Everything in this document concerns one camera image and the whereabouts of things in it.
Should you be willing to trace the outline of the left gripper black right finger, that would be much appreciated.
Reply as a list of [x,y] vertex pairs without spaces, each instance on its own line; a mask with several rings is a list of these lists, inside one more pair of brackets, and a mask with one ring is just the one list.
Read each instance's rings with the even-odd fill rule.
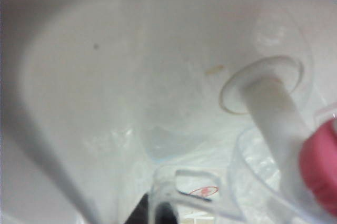
[[158,224],[178,224],[177,215],[169,202],[163,202],[157,206]]

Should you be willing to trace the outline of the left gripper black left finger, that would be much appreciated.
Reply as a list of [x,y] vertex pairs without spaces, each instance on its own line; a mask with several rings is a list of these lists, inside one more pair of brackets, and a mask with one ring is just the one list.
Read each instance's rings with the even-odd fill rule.
[[138,202],[126,224],[147,224],[148,223],[148,193],[144,194]]

